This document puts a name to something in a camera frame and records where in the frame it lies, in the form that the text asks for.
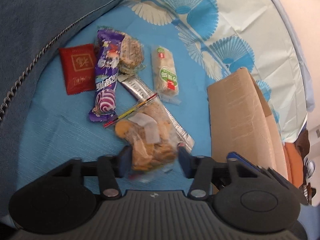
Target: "cardboard flap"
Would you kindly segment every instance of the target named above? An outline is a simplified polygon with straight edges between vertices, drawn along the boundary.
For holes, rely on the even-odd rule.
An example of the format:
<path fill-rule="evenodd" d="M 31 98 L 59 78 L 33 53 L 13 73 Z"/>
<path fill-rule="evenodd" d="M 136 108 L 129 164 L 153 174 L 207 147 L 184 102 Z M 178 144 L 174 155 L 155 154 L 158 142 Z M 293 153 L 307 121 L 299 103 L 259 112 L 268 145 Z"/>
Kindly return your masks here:
<path fill-rule="evenodd" d="M 253 164 L 271 167 L 288 178 L 272 111 L 246 68 L 210 85 L 208 99 L 212 157 L 216 161 L 226 162 L 227 154 L 236 151 Z M 280 169 L 277 159 L 283 166 Z"/>

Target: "ribbed gray plastic panel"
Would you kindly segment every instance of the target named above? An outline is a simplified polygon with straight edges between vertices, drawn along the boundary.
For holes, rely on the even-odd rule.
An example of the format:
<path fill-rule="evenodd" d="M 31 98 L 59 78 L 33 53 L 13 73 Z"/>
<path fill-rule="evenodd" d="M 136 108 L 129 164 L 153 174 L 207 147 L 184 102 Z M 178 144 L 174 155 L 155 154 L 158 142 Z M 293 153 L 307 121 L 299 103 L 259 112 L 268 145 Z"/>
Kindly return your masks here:
<path fill-rule="evenodd" d="M 23 230 L 13 240 L 296 240 L 289 231 L 271 235 L 239 232 L 223 224 L 209 205 L 186 198 L 182 191 L 128 191 L 105 201 L 95 216 L 77 229 L 57 235 Z"/>

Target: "red packet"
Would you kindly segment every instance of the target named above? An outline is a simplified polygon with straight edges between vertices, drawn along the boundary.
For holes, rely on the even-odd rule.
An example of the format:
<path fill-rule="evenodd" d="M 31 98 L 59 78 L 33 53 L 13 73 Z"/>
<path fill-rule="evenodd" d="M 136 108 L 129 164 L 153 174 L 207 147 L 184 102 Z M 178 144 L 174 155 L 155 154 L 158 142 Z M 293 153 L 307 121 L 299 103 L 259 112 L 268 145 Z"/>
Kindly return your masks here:
<path fill-rule="evenodd" d="M 59 48 L 64 82 L 68 95 L 95 89 L 93 44 Z"/>

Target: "purple wrapper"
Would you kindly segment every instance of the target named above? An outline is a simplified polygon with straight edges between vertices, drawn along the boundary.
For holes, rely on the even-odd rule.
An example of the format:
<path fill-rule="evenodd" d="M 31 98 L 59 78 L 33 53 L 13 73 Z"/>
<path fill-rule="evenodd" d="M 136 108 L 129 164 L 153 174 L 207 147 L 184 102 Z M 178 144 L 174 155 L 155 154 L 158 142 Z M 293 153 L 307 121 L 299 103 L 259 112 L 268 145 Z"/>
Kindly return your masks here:
<path fill-rule="evenodd" d="M 89 112 L 93 122 L 107 122 L 116 118 L 116 85 L 121 42 L 124 35 L 110 29 L 99 30 L 100 50 L 95 66 L 96 93 L 94 107 Z"/>

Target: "green label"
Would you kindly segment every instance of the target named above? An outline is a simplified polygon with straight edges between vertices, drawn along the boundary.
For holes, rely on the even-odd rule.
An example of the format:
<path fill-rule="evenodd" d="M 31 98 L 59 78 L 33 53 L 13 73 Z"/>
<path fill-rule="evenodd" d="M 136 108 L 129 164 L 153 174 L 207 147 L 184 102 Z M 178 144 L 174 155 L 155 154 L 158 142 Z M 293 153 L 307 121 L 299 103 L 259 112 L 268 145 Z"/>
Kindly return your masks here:
<path fill-rule="evenodd" d="M 160 77 L 165 82 L 172 81 L 174 86 L 176 86 L 178 84 L 177 76 L 172 71 L 168 70 L 167 68 L 162 68 L 160 70 Z"/>

